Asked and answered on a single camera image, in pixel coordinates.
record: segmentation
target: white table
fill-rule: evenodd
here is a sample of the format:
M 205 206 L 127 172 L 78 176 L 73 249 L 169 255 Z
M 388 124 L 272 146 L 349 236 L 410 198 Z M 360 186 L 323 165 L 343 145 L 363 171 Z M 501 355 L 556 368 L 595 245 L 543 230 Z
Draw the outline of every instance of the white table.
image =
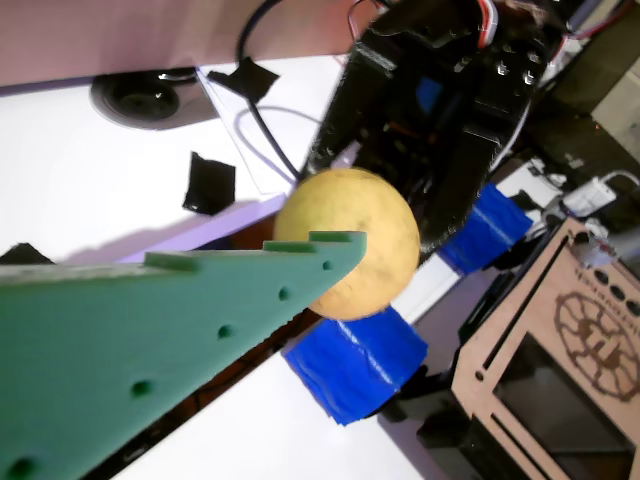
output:
M 304 85 L 297 84 L 296 65 L 300 65 L 309 76 L 323 77 L 323 82 L 331 83 L 340 73 L 332 62 L 333 59 L 326 57 L 315 61 L 261 62 L 281 75 L 278 80 L 280 88 L 276 89 L 277 82 L 261 105 L 295 108 L 306 115 L 322 118 L 328 98 L 322 103 L 313 97 L 312 89 L 306 90 Z M 217 69 L 233 70 L 231 66 Z M 244 133 L 238 135 L 237 117 L 245 108 L 244 102 L 222 87 L 209 86 L 208 90 L 248 168 L 254 169 L 257 175 L 264 172 L 264 165 L 258 164 L 262 155 L 279 164 L 255 125 L 251 124 L 252 119 L 243 119 L 249 123 L 244 125 Z M 292 97 L 290 92 L 297 92 L 298 96 Z M 292 162 L 301 166 L 306 153 L 301 145 L 308 145 L 310 133 L 306 137 L 290 139 L 287 135 L 290 131 L 288 122 L 296 121 L 295 116 L 283 115 L 279 121 L 272 118 L 270 125 L 285 151 L 292 154 Z M 288 149 L 290 141 L 295 145 Z M 247 143 L 259 145 L 264 150 L 260 150 L 258 156 L 254 148 L 247 147 Z M 278 182 L 283 188 L 288 188 L 286 181 Z M 517 193 L 520 188 L 542 205 L 555 195 L 524 167 L 499 186 L 507 195 Z M 458 275 L 434 255 L 421 266 L 411 284 L 392 305 L 413 323 L 458 279 Z M 336 425 L 284 358 L 277 354 L 123 470 L 116 479 L 445 479 L 426 451 L 417 445 L 415 432 L 418 425 L 411 422 L 403 424 L 385 425 L 383 419 L 373 417 L 347 427 Z M 396 436 L 396 441 L 406 443 L 402 451 L 392 440 L 390 432 Z M 406 456 L 407 452 L 413 452 L 411 458 Z
M 261 107 L 276 107 L 265 117 L 300 167 L 317 127 L 299 113 L 323 117 L 340 65 L 331 57 L 264 65 L 281 79 Z M 222 87 L 207 90 L 222 120 L 162 133 L 106 122 L 89 104 L 88 85 L 0 97 L 0 251 L 30 242 L 55 261 L 139 261 L 145 250 L 194 248 L 277 211 L 291 183 L 264 156 L 284 167 L 242 113 L 244 102 Z M 238 201 L 213 218 L 181 208 L 191 150 L 237 167 Z M 500 188 L 532 182 L 517 175 Z M 457 280 L 434 256 L 393 306 L 413 323 Z M 408 425 L 405 437 L 414 440 L 416 428 Z M 117 478 L 444 478 L 422 449 L 409 460 L 389 431 L 377 418 L 336 425 L 275 355 Z
M 220 119 L 165 131 L 116 125 L 90 103 L 90 81 L 0 90 L 0 254 L 28 242 L 55 262 L 140 261 L 185 250 L 271 213 Z M 236 203 L 215 217 L 182 208 L 191 151 L 236 166 Z

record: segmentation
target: plywood panel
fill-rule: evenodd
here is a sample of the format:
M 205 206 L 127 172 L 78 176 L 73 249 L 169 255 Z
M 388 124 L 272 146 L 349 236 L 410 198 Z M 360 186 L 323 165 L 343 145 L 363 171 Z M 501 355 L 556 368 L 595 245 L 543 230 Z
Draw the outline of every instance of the plywood panel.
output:
M 632 444 L 640 444 L 640 319 L 626 304 L 640 302 L 638 281 L 621 264 L 601 267 L 606 281 L 595 270 L 583 269 L 570 253 L 571 239 L 582 228 L 572 220 L 565 223 L 529 273 L 461 349 L 453 382 L 467 414 L 478 417 L 536 479 L 543 475 L 534 464 L 554 480 L 568 477 L 494 395 L 527 335 Z M 616 298 L 614 287 L 624 292 L 624 299 L 619 292 Z M 631 479 L 640 478 L 638 458 L 636 450 Z

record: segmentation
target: green foam board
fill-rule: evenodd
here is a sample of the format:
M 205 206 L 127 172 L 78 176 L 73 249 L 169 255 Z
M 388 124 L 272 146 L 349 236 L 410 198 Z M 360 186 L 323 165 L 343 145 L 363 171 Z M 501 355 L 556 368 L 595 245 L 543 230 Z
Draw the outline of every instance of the green foam board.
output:
M 0 479 L 79 478 L 365 251 L 364 233 L 321 232 L 135 265 L 0 267 Z

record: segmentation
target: yellow ball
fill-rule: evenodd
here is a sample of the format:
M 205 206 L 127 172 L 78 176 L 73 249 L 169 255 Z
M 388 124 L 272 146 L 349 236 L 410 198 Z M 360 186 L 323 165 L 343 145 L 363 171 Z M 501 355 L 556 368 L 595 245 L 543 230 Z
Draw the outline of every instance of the yellow ball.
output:
M 327 170 L 298 187 L 276 218 L 274 239 L 306 241 L 311 231 L 367 232 L 360 264 L 309 307 L 323 317 L 357 320 L 383 310 L 418 265 L 420 234 L 409 205 L 365 170 Z

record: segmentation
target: engraved wooden logo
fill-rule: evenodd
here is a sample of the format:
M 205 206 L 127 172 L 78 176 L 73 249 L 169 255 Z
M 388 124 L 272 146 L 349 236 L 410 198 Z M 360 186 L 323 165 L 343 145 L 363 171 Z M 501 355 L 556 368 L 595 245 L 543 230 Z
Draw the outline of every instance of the engraved wooden logo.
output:
M 578 292 L 556 299 L 555 326 L 573 364 L 599 392 L 623 402 L 640 392 L 640 359 L 624 327 Z

